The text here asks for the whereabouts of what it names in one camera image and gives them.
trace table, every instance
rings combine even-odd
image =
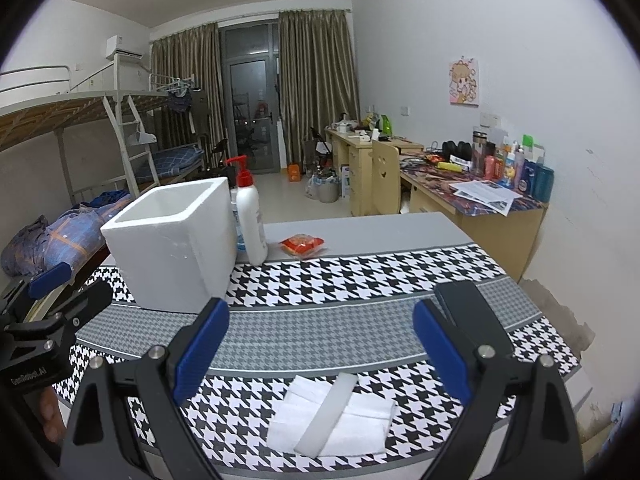
[[[278,247],[280,240],[301,232],[326,240],[319,258],[300,262]],[[551,354],[574,409],[585,401],[588,378],[556,330],[443,214],[268,224],[265,234],[268,261],[251,267],[239,258],[226,296],[229,330],[200,391],[182,410],[225,479],[420,478],[462,412],[443,390],[412,331],[413,306],[421,298],[434,300],[437,282],[474,280],[510,334],[516,355],[533,360]],[[112,258],[94,278],[111,283],[114,303],[78,332],[74,375],[55,386],[67,405],[92,354],[116,361],[139,356],[152,345],[167,344],[195,318],[137,306]],[[268,449],[268,421],[292,378],[333,381],[339,372],[358,375],[356,392],[398,403],[386,451],[312,460]],[[161,463],[143,407],[136,399],[129,406],[149,461]],[[500,407],[478,475],[490,471],[512,407],[512,400]]]
[[[339,172],[343,166],[349,167],[351,214],[366,216],[373,214],[371,200],[372,142],[350,139],[354,134],[341,134],[335,130],[325,130],[327,142],[332,144],[334,168]],[[422,150],[418,142],[395,137],[390,143],[402,153],[405,150]]]
[[[411,186],[410,212],[441,212],[519,282],[529,263],[546,205],[523,196],[508,216],[453,195],[448,184],[474,179],[469,173],[438,170],[423,153],[400,155],[400,177]]]

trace cardboard box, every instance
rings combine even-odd
[[[340,168],[340,182],[342,184],[342,198],[348,198],[350,195],[350,174],[348,166]]]

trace blue gripper pad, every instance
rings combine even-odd
[[[207,373],[228,327],[229,307],[225,301],[214,298],[191,326],[181,328],[174,337],[169,351],[170,354],[177,353],[178,357],[173,366],[173,396],[177,406],[181,406],[185,400],[191,399],[198,392],[202,378]],[[175,352],[182,346],[181,341],[178,341],[181,335],[191,337],[184,342],[186,348],[183,351]]]
[[[451,397],[460,400],[464,406],[472,398],[468,385],[468,370],[464,359],[442,329],[440,323],[425,306],[423,300],[414,308],[414,331],[424,346],[429,360],[436,368],[444,388]]]
[[[29,283],[29,297],[32,300],[41,300],[47,294],[71,280],[71,266],[62,262],[52,269],[36,276]]]

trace blue bedding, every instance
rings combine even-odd
[[[102,207],[69,209],[49,224],[40,216],[18,232],[0,254],[8,276],[37,276],[66,262],[73,275],[104,245],[100,228],[132,202],[130,194]]]
[[[204,150],[197,146],[182,146],[161,150],[153,154],[154,164],[158,172],[158,178],[179,176],[184,170],[202,159]],[[145,163],[136,170],[136,181],[139,184],[153,180],[149,163]]]

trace power outlet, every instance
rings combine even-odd
[[[499,128],[500,127],[500,116],[495,114],[480,114],[480,126],[484,126],[485,128]]]

